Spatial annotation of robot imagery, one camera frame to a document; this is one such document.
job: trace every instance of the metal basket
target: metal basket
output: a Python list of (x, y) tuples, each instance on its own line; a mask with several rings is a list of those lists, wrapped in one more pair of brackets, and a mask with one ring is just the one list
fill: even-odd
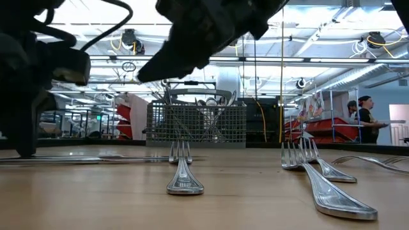
[(195, 148), (245, 148), (246, 105), (197, 106), (157, 100), (148, 104), (147, 146), (188, 141)]

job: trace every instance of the black machine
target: black machine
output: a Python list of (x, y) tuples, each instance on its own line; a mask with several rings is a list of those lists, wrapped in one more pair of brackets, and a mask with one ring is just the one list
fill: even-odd
[(253, 98), (239, 98), (238, 100), (243, 101), (247, 106), (246, 141), (278, 142), (280, 134), (279, 99), (258, 98), (258, 103)]
[[(54, 10), (64, 1), (0, 2), (0, 131), (22, 157), (30, 157), (36, 152), (39, 114), (57, 109), (54, 95), (47, 91), (52, 87), (52, 80), (85, 86), (91, 69), (86, 50), (133, 16), (131, 7), (122, 1), (101, 0), (125, 8), (129, 14), (119, 24), (76, 50), (72, 48), (77, 43), (74, 35), (48, 26), (53, 20)], [(169, 40), (139, 71), (139, 80), (183, 78), (194, 68), (205, 67), (211, 55), (246, 32), (260, 39), (268, 29), (267, 20), (287, 2), (158, 0), (157, 11), (173, 22), (173, 26)], [(392, 0), (392, 3), (408, 29), (407, 4), (398, 0)], [(34, 18), (45, 10), (45, 22)], [(53, 36), (60, 41), (39, 42), (36, 33)]]

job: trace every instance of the table surface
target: table surface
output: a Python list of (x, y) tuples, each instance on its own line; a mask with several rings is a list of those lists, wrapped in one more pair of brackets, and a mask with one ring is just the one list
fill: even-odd
[[(169, 150), (68, 146), (39, 148), (37, 153), (142, 156), (167, 155)], [(327, 162), (343, 155), (368, 155), (320, 153)], [(14, 151), (0, 154), (15, 156)], [(336, 185), (378, 210), (378, 221), (362, 222), (316, 211), (306, 173), (281, 169), (279, 149), (192, 149), (192, 155), (208, 156), (190, 167), (204, 185), (199, 196), (166, 194), (176, 172), (168, 163), (2, 165), (0, 229), (409, 229), (409, 177), (376, 165), (351, 160), (337, 166), (358, 183)]]

